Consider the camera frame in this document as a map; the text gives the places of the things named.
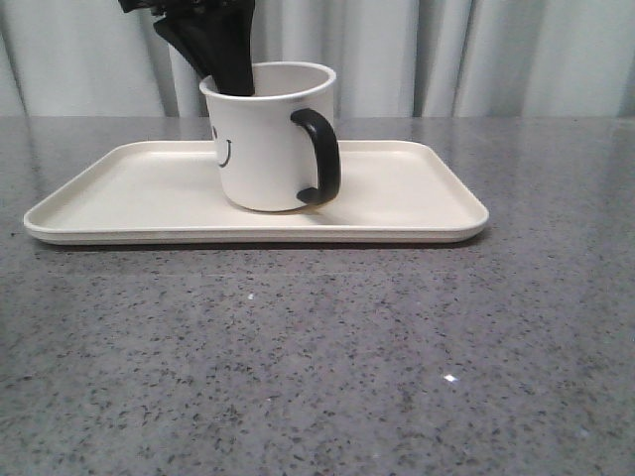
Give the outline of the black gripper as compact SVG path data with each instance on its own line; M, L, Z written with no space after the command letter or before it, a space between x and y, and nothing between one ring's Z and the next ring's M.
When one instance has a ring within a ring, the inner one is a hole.
M152 15L193 13L194 17L165 17L156 33L176 49L205 78L212 76L225 95L253 95L251 30L254 1L119 0L124 13L147 9Z

